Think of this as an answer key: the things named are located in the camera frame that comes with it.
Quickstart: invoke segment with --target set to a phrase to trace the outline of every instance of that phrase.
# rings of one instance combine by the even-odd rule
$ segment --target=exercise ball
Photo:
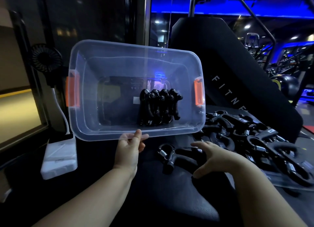
[[[293,100],[299,90],[299,81],[294,76],[277,74],[271,79],[289,100]]]

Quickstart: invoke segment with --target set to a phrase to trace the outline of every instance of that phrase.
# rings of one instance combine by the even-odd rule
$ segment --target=clear plastic storage box
[[[70,125],[86,141],[118,139],[141,129],[150,137],[188,134],[205,124],[201,61],[190,51],[83,40],[72,49],[67,80]],[[174,88],[179,120],[138,124],[143,89]]]

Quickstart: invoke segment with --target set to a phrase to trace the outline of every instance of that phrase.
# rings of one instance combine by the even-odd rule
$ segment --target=white power strip
[[[42,178],[47,180],[77,169],[76,141],[73,134],[50,138],[41,166]]]

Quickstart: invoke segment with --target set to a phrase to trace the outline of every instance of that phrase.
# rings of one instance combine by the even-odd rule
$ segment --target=hand
[[[201,178],[210,172],[228,172],[233,174],[243,163],[249,162],[240,154],[225,150],[211,142],[194,142],[191,146],[196,146],[206,153],[207,161],[194,173],[194,178]]]
[[[143,141],[148,139],[148,137],[148,134],[142,135],[141,130],[137,130],[135,134],[122,134],[119,138],[113,168],[127,170],[134,178],[137,171],[139,153],[145,148]]]

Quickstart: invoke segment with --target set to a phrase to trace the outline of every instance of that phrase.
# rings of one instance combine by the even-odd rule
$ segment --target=yellow light strip
[[[24,92],[29,92],[29,91],[32,91],[31,89],[26,89],[26,90],[22,90],[22,91],[15,91],[15,92],[10,92],[10,93],[6,93],[6,94],[1,94],[0,95],[0,98],[2,97],[8,97],[8,96],[13,96],[13,95],[16,95],[16,94],[20,94],[20,93],[24,93]]]

